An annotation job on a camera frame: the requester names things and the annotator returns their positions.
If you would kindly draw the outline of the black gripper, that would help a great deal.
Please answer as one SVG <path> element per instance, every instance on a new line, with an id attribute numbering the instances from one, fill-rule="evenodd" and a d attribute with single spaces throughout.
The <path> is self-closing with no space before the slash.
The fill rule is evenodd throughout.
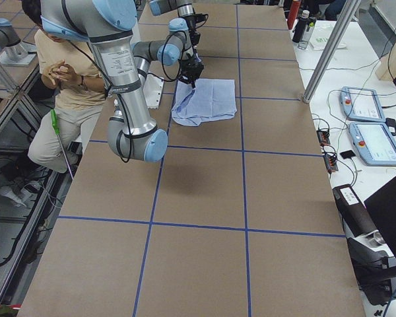
<path id="1" fill-rule="evenodd" d="M 204 70 L 204 64 L 199 58 L 191 57 L 180 61 L 180 81 L 191 83 L 192 88 L 196 88 L 197 79 Z"/>
<path id="2" fill-rule="evenodd" d="M 186 23 L 189 30 L 189 38 L 191 40 L 191 44 L 192 46 L 197 46 L 200 41 L 201 34 L 197 31 L 197 21 L 195 16 L 186 16 Z"/>

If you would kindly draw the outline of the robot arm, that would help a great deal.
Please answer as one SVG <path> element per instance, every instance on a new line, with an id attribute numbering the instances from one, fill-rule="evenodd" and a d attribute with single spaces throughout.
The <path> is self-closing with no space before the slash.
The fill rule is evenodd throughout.
<path id="1" fill-rule="evenodd" d="M 179 64 L 176 79 L 194 85 L 204 69 L 197 55 L 200 34 L 208 16 L 196 13 L 191 1 L 150 1 L 154 16 L 177 11 L 164 40 L 132 43 L 137 23 L 134 1 L 42 1 L 45 31 L 66 40 L 86 42 L 105 79 L 107 91 L 118 101 L 109 119 L 108 144 L 119 157 L 157 162 L 168 146 L 147 107 L 143 87 L 149 65 Z"/>
<path id="2" fill-rule="evenodd" d="M 149 7 L 154 16 L 159 16 L 170 11 L 177 11 L 178 16 L 186 21 L 192 46 L 197 46 L 200 40 L 200 33 L 197 31 L 197 24 L 205 20 L 203 14 L 197 14 L 193 8 L 193 1 L 190 0 L 152 0 Z"/>

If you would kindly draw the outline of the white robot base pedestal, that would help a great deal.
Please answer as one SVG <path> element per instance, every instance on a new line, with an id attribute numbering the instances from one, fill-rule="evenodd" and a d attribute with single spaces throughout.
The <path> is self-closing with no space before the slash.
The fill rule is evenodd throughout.
<path id="1" fill-rule="evenodd" d="M 149 109 L 157 109 L 160 106 L 164 81 L 159 77 L 148 74 L 145 81 L 143 92 L 147 107 Z"/>

